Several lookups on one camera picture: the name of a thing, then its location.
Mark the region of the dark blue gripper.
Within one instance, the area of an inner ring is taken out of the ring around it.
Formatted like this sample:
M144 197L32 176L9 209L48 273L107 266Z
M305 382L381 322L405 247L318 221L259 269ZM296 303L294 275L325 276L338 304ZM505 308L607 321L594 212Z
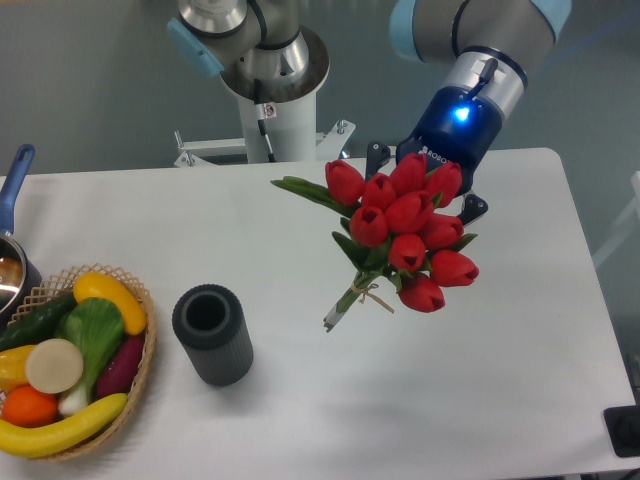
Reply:
M488 212L488 203L472 188L474 174L502 129L497 107L474 91L454 86L438 90L411 134L396 147L396 161L410 153L424 152L430 167L448 161L461 168L461 211L457 218L464 227ZM391 159L388 145L372 141L367 146L365 180L372 179Z

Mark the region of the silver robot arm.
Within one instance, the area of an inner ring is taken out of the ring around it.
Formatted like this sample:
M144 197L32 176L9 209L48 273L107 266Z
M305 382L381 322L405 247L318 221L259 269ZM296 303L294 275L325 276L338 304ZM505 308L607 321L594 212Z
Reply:
M366 171L423 152L430 166L462 170L460 219L487 211L474 194L481 160L546 59L571 12L568 1L399 1L389 37L401 57L451 69L409 136L395 149L372 143ZM167 33L201 75L236 97L252 163L328 161L342 130L316 132L316 94L330 67L321 38L299 20L296 1L182 1Z

